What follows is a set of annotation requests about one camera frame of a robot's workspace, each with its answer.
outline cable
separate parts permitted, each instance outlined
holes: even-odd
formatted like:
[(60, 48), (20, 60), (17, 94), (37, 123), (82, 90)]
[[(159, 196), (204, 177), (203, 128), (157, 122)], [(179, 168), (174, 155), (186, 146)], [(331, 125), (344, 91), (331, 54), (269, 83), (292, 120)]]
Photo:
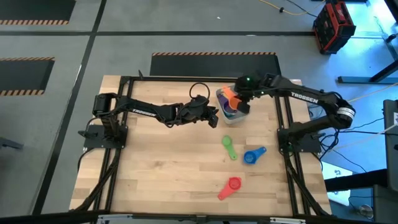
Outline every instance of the cable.
[(88, 131), (88, 126), (90, 125), (90, 123), (92, 122), (92, 121), (94, 121), (95, 119), (99, 119), (99, 118), (91, 118), (90, 120), (88, 120), (88, 122), (87, 122), (87, 124), (86, 124), (86, 132)]
[[(286, 0), (286, 1), (292, 3), (293, 5), (297, 6), (299, 9), (301, 9), (301, 10), (303, 10), (303, 11), (305, 11), (305, 12), (307, 11), (307, 10), (303, 9), (303, 7), (299, 6), (298, 4), (296, 4), (295, 2), (293, 2), (293, 1), (291, 1), (291, 0)], [(310, 15), (310, 16), (313, 16), (313, 17), (317, 17), (316, 15), (311, 14), (311, 13), (309, 13), (309, 12), (308, 12), (307, 14)]]
[(370, 136), (370, 137), (368, 137), (368, 138), (366, 138), (366, 139), (362, 139), (362, 140), (355, 141), (355, 142), (352, 142), (352, 143), (349, 143), (349, 144), (345, 144), (345, 145), (339, 146), (339, 147), (337, 147), (337, 148), (335, 148), (335, 149), (333, 149), (333, 150), (335, 151), (335, 150), (337, 150), (337, 149), (341, 149), (341, 148), (344, 148), (344, 147), (347, 147), (347, 146), (352, 146), (352, 145), (355, 145), (355, 144), (359, 144), (359, 143), (362, 143), (362, 142), (366, 142), (366, 141), (368, 141), (368, 140), (371, 140), (371, 139), (377, 137), (378, 135), (380, 135), (380, 134), (382, 134), (382, 133), (385, 133), (386, 131), (389, 131), (390, 129), (392, 129), (392, 128), (395, 127), (395, 126), (398, 126), (398, 123), (397, 123), (397, 124), (393, 124), (392, 126), (386, 128), (385, 130), (383, 130), (383, 131), (381, 131), (381, 132), (379, 132), (379, 133), (376, 133), (375, 135)]
[(363, 95), (363, 96), (359, 96), (359, 97), (357, 97), (357, 98), (354, 98), (354, 99), (352, 99), (352, 100), (349, 100), (348, 103), (351, 103), (351, 102), (354, 102), (354, 101), (356, 101), (356, 100), (362, 99), (362, 98), (364, 98), (364, 97), (373, 95), (373, 94), (375, 94), (375, 93), (379, 93), (379, 92), (381, 92), (381, 91), (384, 91), (384, 90), (386, 90), (386, 89), (388, 89), (388, 88), (391, 88), (391, 87), (393, 87), (393, 86), (396, 86), (396, 85), (398, 85), (398, 83), (394, 83), (394, 84), (389, 85), (389, 86), (387, 86), (387, 87), (384, 87), (384, 88), (382, 88), (382, 89), (380, 89), (380, 90), (376, 90), (376, 91), (374, 91), (374, 92), (365, 94), (365, 95)]
[(281, 152), (281, 151), (278, 151), (279, 152), (279, 154), (281, 154), (282, 156), (284, 156), (284, 153), (283, 152)]
[[(191, 99), (195, 99), (195, 97), (192, 96), (192, 89), (193, 89), (193, 87), (194, 87), (195, 85), (197, 85), (197, 84), (204, 85), (204, 86), (207, 88), (207, 93), (208, 93), (208, 95), (207, 95), (206, 99), (209, 100), (209, 99), (210, 99), (210, 89), (209, 89), (209, 86), (206, 85), (206, 84), (204, 84), (204, 83), (202, 83), (202, 82), (194, 83), (194, 84), (191, 86), (191, 88), (189, 89), (189, 97), (190, 97)], [(196, 105), (195, 107), (204, 105), (205, 103), (206, 103), (206, 102), (204, 101), (203, 103), (201, 103), (201, 104), (199, 104), (199, 105)], [(178, 113), (175, 115), (175, 118), (174, 118), (174, 120), (173, 120), (173, 123), (172, 123), (172, 124), (167, 124), (167, 123), (165, 123), (166, 127), (168, 127), (168, 128), (174, 127), (175, 121), (177, 120), (178, 116), (181, 115), (181, 111), (182, 111), (183, 109), (185, 109), (186, 107), (187, 107), (187, 105), (184, 105), (183, 107), (181, 107), (181, 108), (179, 109)]]
[(319, 159), (319, 157), (318, 157), (314, 152), (312, 152), (312, 154), (313, 154), (313, 156), (315, 156), (315, 158), (318, 159), (319, 163), (321, 164), (321, 171), (323, 171), (323, 164), (322, 164), (322, 161)]
[(342, 156), (344, 159), (346, 159), (348, 162), (350, 162), (350, 163), (352, 163), (352, 164), (354, 164), (354, 165), (360, 167), (364, 172), (367, 172), (361, 165), (356, 164), (355, 162), (353, 162), (353, 161), (347, 159), (347, 157), (345, 157), (344, 155), (342, 155), (340, 152), (338, 152), (338, 151), (336, 151), (336, 150), (333, 150), (333, 151), (334, 151), (335, 153), (341, 155), (341, 156)]
[(313, 119), (318, 119), (318, 118), (320, 118), (320, 116), (322, 115), (322, 113), (323, 113), (323, 108), (321, 108), (321, 110), (320, 110), (320, 112), (318, 113), (317, 117), (316, 117), (316, 118), (313, 118)]
[(191, 86), (191, 88), (189, 89), (189, 97), (190, 97), (191, 99), (194, 99), (194, 98), (195, 98), (195, 97), (192, 96), (192, 89), (193, 89), (193, 87), (194, 87), (195, 85), (197, 85), (197, 84), (204, 85), (204, 86), (207, 88), (207, 97), (206, 97), (206, 99), (208, 100), (208, 99), (210, 98), (210, 89), (209, 89), (209, 86), (208, 86), (208, 85), (206, 85), (206, 84), (204, 84), (204, 83), (202, 83), (202, 82), (194, 83), (194, 84)]
[(397, 34), (391, 34), (390, 36), (388, 36), (388, 38), (386, 39), (386, 43), (391, 42), (392, 40), (394, 40), (397, 37)]
[(79, 157), (79, 161), (77, 162), (77, 172), (79, 172), (80, 169), (80, 163), (81, 163), (81, 159), (85, 156), (85, 154), (89, 153), (91, 150), (93, 150), (94, 148), (88, 148), (80, 157)]
[(318, 7), (321, 6), (326, 0), (323, 0), (319, 5), (315, 6), (313, 9), (308, 10), (308, 11), (305, 11), (305, 12), (301, 12), (301, 13), (293, 13), (293, 12), (286, 11), (283, 7), (278, 7), (278, 6), (276, 6), (276, 5), (272, 4), (272, 3), (269, 3), (269, 2), (267, 2), (267, 1), (265, 1), (265, 0), (259, 0), (259, 1), (260, 1), (260, 2), (263, 2), (263, 3), (266, 3), (266, 4), (270, 5), (270, 6), (272, 6), (272, 7), (276, 8), (276, 9), (278, 9), (279, 12), (286, 12), (287, 14), (290, 14), (290, 15), (292, 15), (292, 16), (301, 16), (301, 15), (304, 15), (304, 14), (308, 14), (310, 11), (312, 11), (312, 10), (318, 8)]
[(335, 94), (335, 95), (337, 95), (340, 99), (343, 99), (343, 97), (342, 97), (338, 92), (331, 91), (331, 92), (326, 93), (326, 95), (330, 95), (330, 94)]
[(355, 210), (355, 211), (359, 211), (359, 209), (357, 209), (352, 203), (351, 203), (351, 201), (349, 200), (350, 198), (371, 198), (371, 200), (372, 200), (372, 202), (371, 202), (371, 204), (372, 204), (372, 207), (373, 207), (373, 198), (383, 198), (383, 199), (385, 199), (385, 200), (389, 200), (390, 202), (395, 202), (395, 203), (398, 203), (398, 201), (396, 201), (396, 200), (392, 200), (391, 198), (387, 198), (387, 197), (381, 197), (381, 196), (349, 196), (348, 197), (348, 203), (352, 206), (352, 208)]
[[(379, 134), (371, 131), (340, 131), (340, 133), (364, 133), (364, 134)], [(392, 134), (392, 133), (380, 133), (386, 136), (398, 136), (398, 134)]]
[(374, 121), (372, 121), (372, 122), (370, 122), (370, 123), (362, 124), (362, 125), (360, 125), (360, 126), (358, 126), (358, 127), (353, 127), (353, 128), (351, 128), (351, 129), (346, 129), (346, 130), (344, 130), (344, 132), (345, 132), (345, 131), (352, 131), (352, 130), (354, 130), (354, 129), (356, 129), (356, 128), (362, 128), (363, 126), (366, 126), (366, 125), (369, 125), (369, 124), (373, 124), (373, 123), (375, 123), (376, 121), (380, 121), (380, 120), (382, 120), (382, 119), (384, 119), (384, 118), (375, 119)]
[[(320, 141), (320, 145), (321, 145), (321, 148), (324, 150), (324, 153), (322, 154), (322, 156), (319, 157), (319, 159), (322, 159), (323, 156), (325, 156), (327, 152), (332, 150), (338, 144), (338, 142), (339, 142), (338, 134), (339, 133), (340, 133), (340, 130), (335, 129), (334, 134), (329, 134), (322, 138), (322, 140)], [(323, 142), (324, 142), (324, 140), (326, 140), (327, 138), (330, 138), (330, 137), (335, 137), (335, 138), (334, 138), (333, 142), (328, 146), (328, 145), (324, 144)]]
[(308, 108), (313, 109), (313, 108), (317, 108), (317, 107), (320, 107), (320, 105), (313, 104), (313, 105), (309, 106)]
[(74, 209), (74, 211), (87, 211), (90, 205), (93, 203), (96, 196), (101, 192), (104, 185), (107, 183), (109, 177), (117, 170), (119, 165), (119, 160), (117, 159), (120, 156), (120, 150), (117, 149), (115, 155), (113, 157), (112, 163), (109, 165), (108, 169), (105, 171), (104, 176), (98, 180), (98, 183), (95, 185), (94, 189), (90, 192), (89, 196), (83, 201), (83, 203)]

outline black cable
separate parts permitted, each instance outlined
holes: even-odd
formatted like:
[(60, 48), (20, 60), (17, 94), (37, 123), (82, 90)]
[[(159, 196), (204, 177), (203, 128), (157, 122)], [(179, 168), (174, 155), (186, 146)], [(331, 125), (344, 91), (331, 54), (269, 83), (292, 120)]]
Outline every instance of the black cable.
[[(329, 134), (327, 136), (324, 136), (322, 138), (322, 140), (320, 141), (321, 144), (321, 148), (324, 150), (324, 153), (322, 154), (322, 156), (319, 157), (320, 160), (322, 160), (323, 156), (326, 155), (327, 152), (329, 152), (330, 150), (332, 150), (339, 142), (338, 139), (338, 134), (340, 133), (340, 130), (335, 129), (335, 133), (334, 134)], [(324, 144), (324, 140), (330, 138), (330, 137), (334, 137), (333, 142), (328, 146), (326, 144)]]
[(92, 122), (92, 121), (94, 121), (95, 119), (99, 119), (99, 118), (91, 118), (90, 120), (88, 120), (88, 122), (87, 122), (87, 124), (86, 124), (86, 132), (88, 131), (88, 126), (90, 125), (90, 123)]
[(89, 209), (90, 205), (93, 203), (96, 196), (101, 192), (101, 189), (103, 189), (103, 187), (106, 184), (106, 182), (108, 181), (109, 177), (117, 169), (117, 167), (119, 165), (119, 161), (117, 160), (119, 154), (120, 154), (120, 151), (116, 150), (115, 156), (113, 157), (113, 160), (112, 160), (112, 163), (109, 165), (108, 169), (104, 173), (103, 178), (101, 178), (98, 181), (97, 185), (91, 191), (89, 196), (87, 196), (87, 198), (83, 201), (83, 203), (79, 207), (74, 209), (75, 211), (81, 211), (81, 210), (87, 211)]
[(381, 119), (384, 119), (384, 118), (375, 119), (374, 121), (372, 121), (372, 122), (370, 122), (370, 123), (362, 124), (362, 125), (360, 125), (360, 126), (358, 126), (358, 127), (353, 127), (353, 128), (350, 128), (350, 129), (346, 129), (346, 130), (344, 130), (344, 131), (352, 131), (352, 130), (354, 130), (354, 129), (356, 129), (356, 128), (362, 128), (363, 126), (366, 126), (366, 125), (369, 125), (369, 124), (373, 124), (373, 123), (375, 123), (376, 121), (380, 121)]
[(391, 34), (390, 36), (388, 36), (388, 38), (386, 39), (386, 43), (391, 42), (392, 40), (394, 40), (397, 37), (397, 34)]
[(303, 7), (299, 6), (298, 4), (296, 4), (295, 2), (291, 1), (291, 0), (286, 0), (290, 3), (292, 3), (293, 5), (297, 6), (299, 9), (303, 10), (304, 12), (307, 12), (308, 15), (316, 17), (316, 15), (309, 13), (307, 10), (303, 9)]
[(318, 159), (319, 163), (321, 164), (321, 171), (323, 171), (323, 164), (322, 164), (322, 161), (319, 159), (319, 157), (318, 157), (314, 152), (312, 152), (312, 154), (313, 154), (313, 156), (315, 156), (315, 158)]
[[(349, 196), (349, 197), (348, 197), (348, 203), (349, 203), (349, 205), (351, 205), (352, 208), (353, 208), (355, 211), (357, 211), (357, 212), (359, 211), (359, 209), (357, 209), (357, 208), (351, 203), (351, 201), (349, 200), (350, 198), (371, 198), (371, 200), (372, 200), (372, 207), (373, 207), (373, 198), (383, 198), (383, 199), (389, 200), (389, 201), (391, 201), (391, 202), (398, 203), (398, 201), (396, 201), (396, 200), (391, 200), (391, 198), (380, 197), (380, 196)], [(364, 216), (363, 214), (360, 214), (360, 215), (362, 215), (363, 217), (365, 217), (365, 218), (367, 218), (367, 219), (372, 220), (372, 218), (368, 218), (368, 217)]]
[(278, 151), (279, 152), (279, 154), (281, 154), (282, 156), (284, 156), (284, 153), (283, 152), (281, 152), (281, 151)]
[[(197, 84), (204, 85), (204, 86), (207, 88), (207, 94), (208, 94), (208, 95), (207, 95), (206, 99), (209, 100), (209, 99), (210, 99), (210, 89), (209, 89), (209, 86), (206, 85), (205, 83), (202, 83), (202, 82), (194, 83), (194, 84), (191, 86), (191, 88), (189, 89), (189, 97), (190, 97), (191, 99), (195, 99), (195, 98), (196, 98), (196, 97), (193, 97), (193, 96), (192, 96), (192, 89), (193, 89), (193, 87), (194, 87), (195, 85), (197, 85)], [(204, 105), (205, 103), (206, 103), (206, 102), (204, 101), (203, 103), (201, 103), (201, 104), (199, 104), (199, 105), (196, 105), (195, 107)], [(175, 118), (174, 118), (174, 120), (173, 120), (173, 123), (172, 123), (172, 124), (166, 124), (166, 123), (165, 123), (166, 127), (168, 127), (168, 128), (174, 127), (175, 121), (176, 121), (177, 118), (181, 115), (181, 111), (182, 111), (183, 109), (185, 109), (186, 107), (187, 107), (187, 105), (181, 107), (181, 108), (179, 109), (178, 113), (175, 115)]]
[[(372, 131), (340, 131), (340, 133), (364, 133), (364, 134), (379, 134), (375, 133)], [(392, 134), (392, 133), (380, 133), (386, 136), (398, 136), (398, 134)]]
[(308, 108), (309, 108), (309, 109), (313, 109), (313, 108), (317, 108), (317, 107), (320, 107), (320, 105), (314, 104), (314, 105), (309, 106)]
[(209, 89), (209, 86), (208, 86), (208, 85), (206, 85), (206, 84), (204, 84), (204, 83), (202, 83), (202, 82), (194, 83), (194, 84), (191, 86), (191, 88), (189, 89), (189, 97), (190, 97), (191, 99), (194, 99), (194, 98), (195, 98), (195, 97), (192, 96), (192, 89), (193, 89), (193, 87), (194, 87), (195, 85), (197, 85), (197, 84), (204, 85), (204, 86), (207, 88), (207, 97), (206, 97), (206, 99), (208, 100), (208, 99), (210, 98), (210, 89)]
[(93, 150), (94, 148), (88, 148), (80, 157), (79, 157), (79, 161), (77, 162), (77, 172), (79, 172), (80, 169), (80, 163), (81, 163), (81, 159), (85, 156), (85, 154), (89, 153), (91, 150)]
[(353, 161), (347, 159), (347, 157), (345, 157), (344, 155), (342, 155), (340, 152), (338, 152), (338, 151), (336, 151), (336, 150), (333, 150), (333, 152), (335, 152), (335, 153), (341, 155), (341, 156), (342, 156), (344, 159), (346, 159), (348, 162), (350, 162), (350, 163), (352, 163), (352, 164), (354, 164), (354, 165), (360, 167), (364, 172), (367, 172), (361, 165), (356, 164), (355, 162), (353, 162)]
[(343, 99), (343, 97), (342, 97), (338, 92), (331, 91), (331, 92), (329, 92), (329, 93), (326, 93), (326, 95), (329, 95), (329, 94), (335, 94), (335, 95), (337, 95), (338, 97), (340, 97), (340, 99)]
[(322, 113), (323, 113), (323, 108), (321, 108), (321, 110), (320, 110), (320, 112), (318, 113), (317, 117), (316, 117), (316, 118), (312, 118), (312, 119), (318, 119), (318, 118), (320, 118), (320, 116), (322, 115)]

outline green measuring spoon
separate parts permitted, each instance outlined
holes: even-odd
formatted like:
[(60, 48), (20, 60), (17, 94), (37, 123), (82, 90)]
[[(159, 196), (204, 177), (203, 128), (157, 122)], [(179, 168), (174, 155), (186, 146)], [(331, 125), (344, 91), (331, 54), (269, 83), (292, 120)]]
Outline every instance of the green measuring spoon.
[(229, 136), (224, 136), (222, 143), (225, 147), (225, 149), (228, 151), (228, 154), (232, 160), (236, 160), (238, 158), (238, 155), (236, 155), (236, 152), (234, 150), (234, 147), (232, 146), (232, 139)]

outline white cable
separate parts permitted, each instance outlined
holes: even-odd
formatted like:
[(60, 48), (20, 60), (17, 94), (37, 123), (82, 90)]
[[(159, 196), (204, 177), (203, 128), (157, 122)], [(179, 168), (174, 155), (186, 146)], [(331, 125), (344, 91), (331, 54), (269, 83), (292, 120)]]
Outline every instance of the white cable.
[(351, 103), (351, 102), (353, 102), (353, 101), (356, 101), (356, 100), (362, 99), (362, 98), (364, 98), (364, 97), (373, 95), (373, 94), (375, 94), (375, 93), (384, 91), (384, 90), (386, 90), (386, 89), (388, 89), (388, 88), (391, 88), (391, 87), (393, 87), (393, 86), (395, 86), (395, 85), (398, 85), (398, 83), (394, 83), (394, 84), (392, 84), (392, 85), (389, 85), (389, 86), (387, 86), (387, 87), (382, 88), (381, 90), (376, 90), (376, 91), (374, 91), (374, 92), (372, 92), (372, 93), (368, 93), (368, 94), (366, 94), (366, 95), (359, 96), (359, 97), (357, 97), (357, 98), (354, 98), (354, 99), (352, 99), (352, 100), (349, 100), (348, 103)]
[(345, 145), (336, 147), (336, 148), (334, 148), (334, 149), (332, 149), (332, 150), (335, 151), (335, 150), (341, 149), (341, 148), (343, 148), (343, 147), (352, 146), (352, 145), (355, 145), (355, 144), (359, 144), (359, 143), (366, 142), (366, 141), (368, 141), (368, 140), (374, 139), (376, 136), (378, 136), (378, 135), (380, 135), (380, 134), (382, 134), (382, 133), (385, 133), (386, 131), (391, 130), (391, 129), (392, 129), (393, 127), (395, 127), (395, 126), (398, 126), (398, 123), (393, 124), (393, 125), (390, 126), (389, 128), (386, 128), (385, 130), (383, 130), (383, 131), (381, 131), (381, 132), (379, 132), (379, 133), (377, 133), (377, 134), (375, 134), (375, 135), (373, 135), (373, 136), (370, 136), (370, 137), (368, 137), (368, 138), (365, 138), (365, 139), (362, 139), (362, 140), (359, 140), (359, 141), (356, 141), (356, 142), (352, 142), (352, 143), (349, 143), (349, 144), (345, 144)]

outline black metal frame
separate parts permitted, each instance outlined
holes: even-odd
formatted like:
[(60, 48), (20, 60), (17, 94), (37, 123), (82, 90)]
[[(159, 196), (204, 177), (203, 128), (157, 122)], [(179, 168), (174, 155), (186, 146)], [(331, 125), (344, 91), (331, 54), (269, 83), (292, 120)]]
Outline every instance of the black metal frame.
[[(121, 81), (119, 84), (118, 94), (122, 94), (125, 85), (128, 83), (127, 95), (131, 96), (132, 88), (135, 81), (161, 81), (161, 82), (234, 82), (236, 78), (208, 78), (208, 77), (121, 77)], [(291, 124), (293, 122), (292, 112), (289, 103), (289, 97), (284, 98), (285, 108), (288, 117), (288, 122)], [(279, 128), (284, 127), (284, 120), (282, 116), (282, 108), (280, 104), (280, 98), (275, 97), (275, 107), (276, 113), (278, 117)], [(126, 124), (127, 121), (127, 112), (123, 113), (122, 124)], [(94, 210), (93, 211), (73, 211), (66, 213), (54, 213), (54, 214), (43, 214), (43, 215), (31, 215), (24, 217), (9, 217), (9, 218), (0, 218), (0, 223), (83, 223), (83, 222), (96, 222), (99, 218), (103, 218), (102, 215), (110, 215), (111, 213), (111, 204), (113, 199), (114, 186), (116, 183), (116, 175), (118, 171), (118, 162), (120, 159), (120, 154), (122, 153), (122, 149), (116, 150), (116, 168), (114, 172), (111, 174), (109, 181), (109, 189), (106, 197), (106, 205), (104, 210), (96, 210), (99, 208), (101, 201), (101, 194), (99, 194), (95, 198), (94, 202)], [(101, 167), (101, 177), (104, 176), (105, 172), (108, 170), (107, 166), (109, 163), (111, 149), (104, 150), (104, 159)], [(235, 222), (259, 222), (259, 223), (271, 223), (276, 222), (278, 219), (284, 218), (294, 218), (305, 220), (306, 223), (365, 223), (365, 222), (357, 222), (351, 220), (343, 220), (339, 218), (335, 218), (333, 216), (313, 216), (310, 214), (309, 206), (307, 201), (305, 201), (304, 194), (307, 194), (308, 191), (303, 192), (303, 205), (305, 214), (299, 214), (297, 199), (295, 196), (294, 182), (291, 174), (291, 163), (290, 156), (288, 151), (284, 151), (283, 157), (285, 160), (285, 168), (287, 174), (287, 183), (289, 186), (289, 194), (290, 194), (290, 202), (292, 205), (292, 217), (269, 217), (269, 216), (245, 216), (245, 215), (180, 215), (180, 214), (148, 214), (148, 213), (114, 213), (122, 216), (126, 214), (125, 218), (132, 219), (160, 219), (160, 220), (189, 220), (197, 223), (205, 223), (210, 221), (235, 221)], [(303, 172), (301, 166), (300, 156), (297, 152), (295, 152), (295, 162), (298, 176), (303, 182)]]
[(389, 75), (398, 70), (398, 60), (395, 60), (386, 68), (372, 77), (338, 77), (338, 83), (352, 84), (394, 84), (398, 83), (398, 78), (388, 78)]
[[(119, 85), (119, 90), (118, 90), (118, 94), (121, 95), (121, 93), (123, 92), (123, 88), (125, 86), (125, 84), (128, 82), (128, 91), (127, 91), (127, 96), (131, 97), (131, 93), (132, 93), (132, 88), (133, 88), (133, 84), (135, 81), (161, 81), (161, 82), (235, 82), (236, 78), (207, 78), (207, 77), (143, 77), (140, 73), (139, 77), (121, 77), (121, 81), (120, 81), (120, 85)], [(284, 102), (285, 102), (285, 110), (287, 113), (287, 119), (288, 119), (288, 123), (289, 125), (291, 125), (293, 123), (293, 116), (292, 116), (292, 110), (290, 107), (290, 101), (289, 101), (289, 97), (285, 97), (284, 98)], [(283, 116), (282, 116), (282, 108), (280, 105), (280, 99), (279, 97), (275, 97), (275, 105), (276, 105), (276, 113), (277, 113), (277, 117), (278, 117), (278, 122), (279, 122), (279, 128), (283, 128), (284, 127), (284, 120), (283, 120)], [(122, 124), (126, 124), (127, 121), (127, 112), (123, 113), (123, 119), (122, 119)], [(284, 151), (283, 153), (283, 157), (284, 160), (286, 162), (286, 160), (290, 160), (290, 156), (289, 156), (289, 152), (288, 151)], [(294, 152), (294, 159), (295, 159), (295, 165), (296, 165), (296, 169), (297, 169), (297, 173), (298, 173), (298, 177), (299, 179), (304, 183), (304, 178), (303, 178), (303, 170), (302, 170), (302, 164), (301, 164), (301, 159), (300, 159), (300, 155), (298, 152)], [(101, 168), (101, 176), (104, 173), (104, 170), (106, 170), (106, 167), (104, 167), (106, 165), (106, 161), (109, 160), (109, 153), (105, 154), (104, 157), (104, 161), (103, 161), (103, 167)], [(297, 206), (297, 199), (295, 196), (295, 189), (294, 189), (294, 180), (292, 178), (292, 175), (289, 172), (289, 167), (288, 164), (285, 163), (285, 169), (286, 169), (286, 174), (287, 174), (287, 183), (289, 186), (289, 194), (290, 194), (290, 202), (291, 202), (291, 206), (292, 206), (292, 215), (296, 216), (299, 214), (299, 210), (298, 210), (298, 206)], [(112, 202), (112, 197), (113, 197), (113, 191), (114, 191), (114, 185), (116, 183), (116, 175), (117, 175), (117, 169), (115, 170), (115, 172), (112, 174), (110, 182), (109, 182), (109, 189), (108, 189), (108, 194), (106, 197), (106, 205), (105, 205), (105, 210), (106, 211), (110, 211), (111, 208), (111, 202)], [(98, 195), (96, 201), (100, 201), (101, 200), (101, 195)], [(310, 207), (307, 203), (307, 200), (305, 198), (305, 194), (302, 192), (302, 201), (303, 201), (303, 209), (304, 209), (304, 214), (306, 215), (310, 215)], [(209, 219), (208, 216), (206, 216), (206, 221), (217, 221), (217, 220), (212, 220)], [(262, 221), (266, 221), (269, 217), (262, 217), (261, 220)]]

